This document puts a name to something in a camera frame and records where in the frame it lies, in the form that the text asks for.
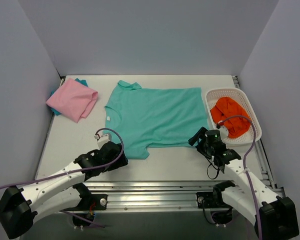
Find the teal t-shirt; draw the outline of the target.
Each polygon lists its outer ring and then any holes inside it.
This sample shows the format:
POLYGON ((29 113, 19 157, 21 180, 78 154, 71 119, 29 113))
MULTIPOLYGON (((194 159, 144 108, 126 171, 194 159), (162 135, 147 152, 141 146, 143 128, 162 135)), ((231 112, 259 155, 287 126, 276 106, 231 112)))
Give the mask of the teal t-shirt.
POLYGON ((187 147, 201 128, 208 128, 201 88, 142 88, 119 81, 105 105, 105 126, 117 132, 128 159, 148 158, 148 148, 187 147))

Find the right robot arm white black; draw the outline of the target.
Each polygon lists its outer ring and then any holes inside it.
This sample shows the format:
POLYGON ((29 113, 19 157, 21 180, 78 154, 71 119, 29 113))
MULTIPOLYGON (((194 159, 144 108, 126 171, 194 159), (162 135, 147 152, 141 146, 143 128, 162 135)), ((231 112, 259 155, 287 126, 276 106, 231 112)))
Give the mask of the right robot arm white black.
POLYGON ((217 173, 222 172, 230 178, 214 185, 211 197, 203 197, 198 204, 204 208, 211 202, 214 207, 235 209, 254 226, 262 240, 289 240, 299 235, 294 202, 259 180, 241 156, 227 148, 219 130, 202 127, 188 143, 216 168, 217 173))

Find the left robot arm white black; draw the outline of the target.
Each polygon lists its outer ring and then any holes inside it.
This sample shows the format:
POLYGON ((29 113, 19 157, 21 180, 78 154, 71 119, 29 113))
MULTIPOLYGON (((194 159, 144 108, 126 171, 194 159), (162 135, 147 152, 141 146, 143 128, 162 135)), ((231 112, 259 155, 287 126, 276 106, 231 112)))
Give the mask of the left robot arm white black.
POLYGON ((61 210, 95 210, 100 199, 84 182, 128 164, 120 143, 107 142, 49 176, 22 187, 8 187, 0 199, 0 223, 9 239, 26 233, 35 222, 61 210))

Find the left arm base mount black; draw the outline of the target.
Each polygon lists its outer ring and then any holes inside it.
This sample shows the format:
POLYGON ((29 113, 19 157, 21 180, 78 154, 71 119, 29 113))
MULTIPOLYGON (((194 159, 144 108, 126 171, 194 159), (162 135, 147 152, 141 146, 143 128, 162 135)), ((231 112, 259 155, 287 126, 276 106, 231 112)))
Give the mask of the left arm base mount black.
POLYGON ((66 211, 104 211, 107 209, 107 194, 92 194, 81 199, 75 207, 68 207, 66 211))

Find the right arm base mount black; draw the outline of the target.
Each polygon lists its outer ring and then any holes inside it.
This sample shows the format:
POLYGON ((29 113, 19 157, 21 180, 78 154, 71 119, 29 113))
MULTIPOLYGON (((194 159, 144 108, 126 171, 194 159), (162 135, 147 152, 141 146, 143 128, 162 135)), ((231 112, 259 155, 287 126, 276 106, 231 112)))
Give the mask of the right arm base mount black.
POLYGON ((226 189, 224 191, 214 190, 210 192, 197 192, 196 200, 197 206, 200 209, 227 209, 235 206, 242 196, 242 193, 235 191, 235 189, 226 189))

